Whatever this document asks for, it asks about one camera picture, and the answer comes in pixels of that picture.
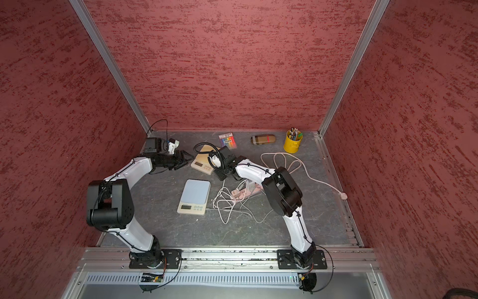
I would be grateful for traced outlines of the beige kitchen scale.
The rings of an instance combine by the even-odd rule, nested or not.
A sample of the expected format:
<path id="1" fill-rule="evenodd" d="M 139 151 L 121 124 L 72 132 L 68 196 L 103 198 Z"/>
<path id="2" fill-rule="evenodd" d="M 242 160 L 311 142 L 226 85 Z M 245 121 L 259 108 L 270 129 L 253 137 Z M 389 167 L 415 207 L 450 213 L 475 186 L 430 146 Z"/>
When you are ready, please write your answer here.
<path id="1" fill-rule="evenodd" d="M 211 167 L 208 162 L 208 154 L 211 151 L 215 151 L 217 146 L 209 142 L 198 143 L 194 146 L 194 152 L 196 154 L 195 159 L 191 163 L 191 167 L 195 170 L 198 170 L 202 173 L 211 175 L 215 169 Z"/>

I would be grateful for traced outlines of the white charger adapter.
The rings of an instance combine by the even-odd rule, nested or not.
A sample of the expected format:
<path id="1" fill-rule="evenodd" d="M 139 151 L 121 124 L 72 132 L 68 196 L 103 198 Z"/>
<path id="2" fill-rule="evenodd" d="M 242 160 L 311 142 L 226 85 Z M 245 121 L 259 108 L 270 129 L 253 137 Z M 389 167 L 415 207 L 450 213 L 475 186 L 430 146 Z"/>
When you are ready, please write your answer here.
<path id="1" fill-rule="evenodd" d="M 242 189 L 247 192 L 252 192 L 255 189 L 255 183 L 250 180 L 246 180 Z"/>

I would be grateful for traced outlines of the pink power strip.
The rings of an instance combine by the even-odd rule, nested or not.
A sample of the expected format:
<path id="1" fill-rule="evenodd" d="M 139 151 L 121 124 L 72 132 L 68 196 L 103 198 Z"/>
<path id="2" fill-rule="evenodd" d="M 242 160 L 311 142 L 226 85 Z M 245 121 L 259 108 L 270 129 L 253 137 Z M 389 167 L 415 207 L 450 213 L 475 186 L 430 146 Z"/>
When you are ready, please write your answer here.
<path id="1" fill-rule="evenodd" d="M 232 198 L 236 201 L 245 200 L 255 194 L 262 193 L 263 188 L 250 180 L 243 181 L 231 192 Z"/>

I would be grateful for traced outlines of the blue top kitchen scale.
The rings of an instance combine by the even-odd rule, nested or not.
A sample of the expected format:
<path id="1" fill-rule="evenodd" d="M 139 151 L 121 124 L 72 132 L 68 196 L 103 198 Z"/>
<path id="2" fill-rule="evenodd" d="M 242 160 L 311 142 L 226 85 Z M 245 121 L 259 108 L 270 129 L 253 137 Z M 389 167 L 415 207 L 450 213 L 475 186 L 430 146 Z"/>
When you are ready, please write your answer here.
<path id="1" fill-rule="evenodd" d="M 210 187 L 209 181 L 188 179 L 181 194 L 177 212 L 179 214 L 204 215 Z"/>

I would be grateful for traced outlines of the pink charger adapter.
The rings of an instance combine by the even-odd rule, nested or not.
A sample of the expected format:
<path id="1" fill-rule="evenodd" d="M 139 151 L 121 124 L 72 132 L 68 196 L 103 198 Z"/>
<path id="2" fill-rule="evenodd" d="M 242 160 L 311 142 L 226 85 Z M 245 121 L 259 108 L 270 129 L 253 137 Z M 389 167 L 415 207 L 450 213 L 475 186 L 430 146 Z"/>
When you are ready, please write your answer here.
<path id="1" fill-rule="evenodd" d="M 232 192 L 231 192 L 231 196 L 234 200 L 236 201 L 239 201 L 239 200 L 242 200 L 244 197 L 245 197 L 245 191 L 244 190 L 238 190 L 238 189 L 234 189 Z"/>

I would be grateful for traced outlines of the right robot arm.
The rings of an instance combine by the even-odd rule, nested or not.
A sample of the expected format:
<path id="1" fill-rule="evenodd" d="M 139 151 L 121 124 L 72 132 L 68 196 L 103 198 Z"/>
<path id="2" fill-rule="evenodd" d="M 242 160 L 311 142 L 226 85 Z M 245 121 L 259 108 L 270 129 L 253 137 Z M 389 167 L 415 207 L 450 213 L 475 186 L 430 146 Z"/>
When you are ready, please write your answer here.
<path id="1" fill-rule="evenodd" d="M 303 219 L 302 191 L 290 173 L 284 167 L 267 168 L 244 156 L 237 157 L 227 147 L 210 151 L 208 162 L 222 181 L 234 176 L 261 185 L 271 208 L 284 219 L 295 264 L 302 269 L 309 267 L 316 245 Z"/>

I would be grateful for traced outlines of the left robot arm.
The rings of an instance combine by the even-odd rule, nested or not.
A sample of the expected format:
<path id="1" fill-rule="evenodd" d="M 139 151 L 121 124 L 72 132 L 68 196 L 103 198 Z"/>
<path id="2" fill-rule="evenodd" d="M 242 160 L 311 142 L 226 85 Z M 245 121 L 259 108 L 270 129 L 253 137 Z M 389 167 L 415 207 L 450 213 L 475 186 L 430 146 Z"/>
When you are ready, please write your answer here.
<path id="1" fill-rule="evenodd" d="M 178 150 L 173 138 L 147 138 L 143 152 L 111 176 L 92 181 L 87 188 L 86 222 L 90 227 L 114 235 L 130 249 L 132 269 L 158 269 L 166 266 L 166 257 L 156 236 L 148 233 L 134 216 L 131 188 L 157 168 L 178 170 L 194 156 Z"/>

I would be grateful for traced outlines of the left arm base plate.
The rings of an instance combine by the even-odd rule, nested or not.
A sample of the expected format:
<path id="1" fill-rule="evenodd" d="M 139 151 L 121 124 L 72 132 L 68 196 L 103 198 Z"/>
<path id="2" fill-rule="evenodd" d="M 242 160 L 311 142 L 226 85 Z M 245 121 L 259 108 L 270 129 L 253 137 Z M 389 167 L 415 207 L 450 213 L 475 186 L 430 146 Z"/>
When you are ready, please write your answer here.
<path id="1" fill-rule="evenodd" d="M 143 253 L 129 253 L 130 269 L 178 269 L 182 260 L 182 250 L 159 249 Z"/>

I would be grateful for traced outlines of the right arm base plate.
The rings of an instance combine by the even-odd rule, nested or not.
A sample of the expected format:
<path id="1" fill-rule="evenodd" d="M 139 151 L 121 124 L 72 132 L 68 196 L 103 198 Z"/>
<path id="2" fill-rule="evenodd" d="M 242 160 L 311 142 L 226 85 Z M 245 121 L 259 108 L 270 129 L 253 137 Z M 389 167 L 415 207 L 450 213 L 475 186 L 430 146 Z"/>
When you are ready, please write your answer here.
<path id="1" fill-rule="evenodd" d="M 295 249 L 280 249 L 276 252 L 278 268 L 281 270 L 314 270 L 328 268 L 323 250 L 308 251 L 303 254 Z"/>

